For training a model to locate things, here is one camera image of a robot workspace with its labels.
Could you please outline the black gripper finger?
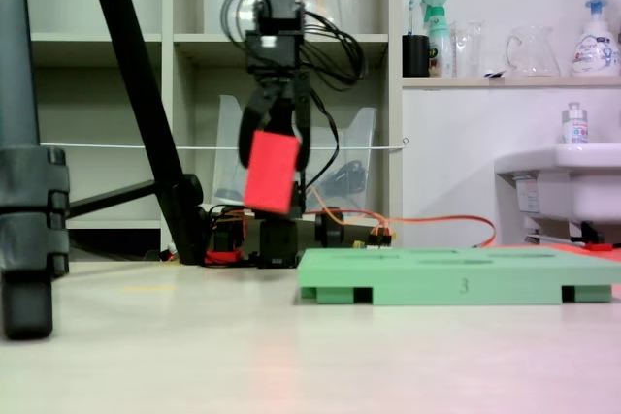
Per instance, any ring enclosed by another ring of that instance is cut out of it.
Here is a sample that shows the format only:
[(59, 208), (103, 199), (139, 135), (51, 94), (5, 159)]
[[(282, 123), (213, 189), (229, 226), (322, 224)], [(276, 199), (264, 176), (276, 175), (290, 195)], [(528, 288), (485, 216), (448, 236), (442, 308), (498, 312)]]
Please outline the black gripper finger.
[(294, 136), (299, 137), (296, 171), (303, 172), (308, 165), (311, 150), (311, 80), (309, 74), (291, 76), (290, 123)]
[(267, 85), (257, 89), (245, 106), (238, 137), (239, 158), (243, 166), (249, 164), (254, 132), (277, 101), (278, 95), (279, 89), (276, 85)]

